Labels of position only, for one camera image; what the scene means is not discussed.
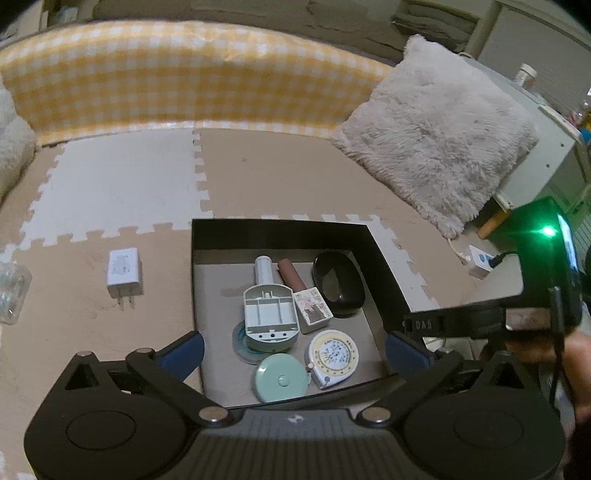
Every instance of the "yellow gingham fabric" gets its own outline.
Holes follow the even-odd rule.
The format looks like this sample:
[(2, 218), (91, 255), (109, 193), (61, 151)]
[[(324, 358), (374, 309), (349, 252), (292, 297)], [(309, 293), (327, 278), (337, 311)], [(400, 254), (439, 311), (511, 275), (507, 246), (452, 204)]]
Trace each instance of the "yellow gingham fabric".
[(117, 21), (0, 51), (17, 112), (41, 143), (165, 127), (327, 137), (392, 67), (258, 28)]

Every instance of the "white round tape measure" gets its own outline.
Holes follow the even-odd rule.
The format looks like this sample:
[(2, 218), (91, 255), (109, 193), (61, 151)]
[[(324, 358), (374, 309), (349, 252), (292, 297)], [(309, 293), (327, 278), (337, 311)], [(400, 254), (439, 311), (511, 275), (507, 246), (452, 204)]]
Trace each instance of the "white round tape measure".
[(314, 364), (312, 378), (323, 389), (349, 378), (359, 364), (359, 352), (353, 339), (339, 330), (316, 334), (306, 350), (306, 363)]

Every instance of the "metal screw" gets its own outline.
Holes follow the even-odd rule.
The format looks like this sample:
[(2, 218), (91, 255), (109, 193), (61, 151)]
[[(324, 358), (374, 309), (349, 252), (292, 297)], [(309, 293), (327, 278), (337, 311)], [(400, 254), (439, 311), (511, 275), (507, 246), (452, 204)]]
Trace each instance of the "metal screw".
[(390, 411), (383, 407), (368, 407), (361, 412), (361, 417), (371, 423), (383, 423), (388, 421), (391, 416)]
[(202, 420), (209, 421), (211, 423), (217, 423), (222, 421), (228, 416), (228, 411), (223, 407), (205, 407), (199, 410), (199, 417)]

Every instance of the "blue gripper pad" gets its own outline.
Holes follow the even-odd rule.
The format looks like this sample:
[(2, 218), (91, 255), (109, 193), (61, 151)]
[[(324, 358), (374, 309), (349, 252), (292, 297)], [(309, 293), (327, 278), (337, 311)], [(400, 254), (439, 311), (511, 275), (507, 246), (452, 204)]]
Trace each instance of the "blue gripper pad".
[(182, 381), (195, 370), (205, 355), (205, 341), (199, 332), (190, 332), (158, 353), (158, 364)]
[(398, 332), (386, 338), (386, 358), (403, 378), (428, 370), (435, 363), (435, 354)]

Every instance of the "green light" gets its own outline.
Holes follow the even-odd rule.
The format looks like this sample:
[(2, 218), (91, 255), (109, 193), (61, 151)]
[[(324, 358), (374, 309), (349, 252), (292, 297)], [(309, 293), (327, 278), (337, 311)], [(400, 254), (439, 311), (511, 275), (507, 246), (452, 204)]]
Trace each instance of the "green light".
[(556, 234), (558, 233), (558, 230), (551, 225), (546, 225), (545, 227), (542, 227), (538, 231), (541, 234), (547, 236), (548, 238), (552, 238), (553, 236), (556, 236)]

